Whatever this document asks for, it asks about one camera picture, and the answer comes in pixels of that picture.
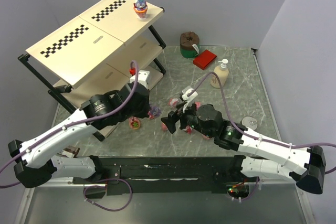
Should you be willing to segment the purple sitting bunny toy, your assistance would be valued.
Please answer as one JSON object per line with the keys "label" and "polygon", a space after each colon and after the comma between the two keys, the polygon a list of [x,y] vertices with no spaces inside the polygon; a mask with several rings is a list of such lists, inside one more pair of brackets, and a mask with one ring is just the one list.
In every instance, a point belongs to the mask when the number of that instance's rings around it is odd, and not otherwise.
{"label": "purple sitting bunny toy", "polygon": [[148,111],[149,119],[155,119],[161,115],[161,110],[158,106],[150,105],[150,110]]}

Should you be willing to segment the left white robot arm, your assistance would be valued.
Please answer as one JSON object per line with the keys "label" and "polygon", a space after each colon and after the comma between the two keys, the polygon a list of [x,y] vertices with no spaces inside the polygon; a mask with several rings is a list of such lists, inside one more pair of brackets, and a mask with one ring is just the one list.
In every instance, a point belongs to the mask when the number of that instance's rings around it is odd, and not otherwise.
{"label": "left white robot arm", "polygon": [[149,89],[142,84],[127,83],[120,91],[92,96],[67,119],[38,137],[25,142],[11,141],[8,148],[16,162],[16,178],[26,188],[40,186],[52,178],[100,180],[106,170],[99,157],[69,158],[58,153],[81,137],[117,125],[132,116],[149,117],[149,95]]}

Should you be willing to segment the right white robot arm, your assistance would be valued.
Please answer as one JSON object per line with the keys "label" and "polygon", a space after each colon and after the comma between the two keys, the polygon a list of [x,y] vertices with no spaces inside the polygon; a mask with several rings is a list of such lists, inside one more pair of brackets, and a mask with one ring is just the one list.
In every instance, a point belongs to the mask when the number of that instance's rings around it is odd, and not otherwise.
{"label": "right white robot arm", "polygon": [[283,179],[311,194],[323,192],[326,159],[321,146],[298,147],[266,138],[224,119],[211,104],[174,109],[161,121],[170,133],[179,123],[180,129],[189,126],[223,149],[247,154],[240,158],[240,173],[246,177]]}

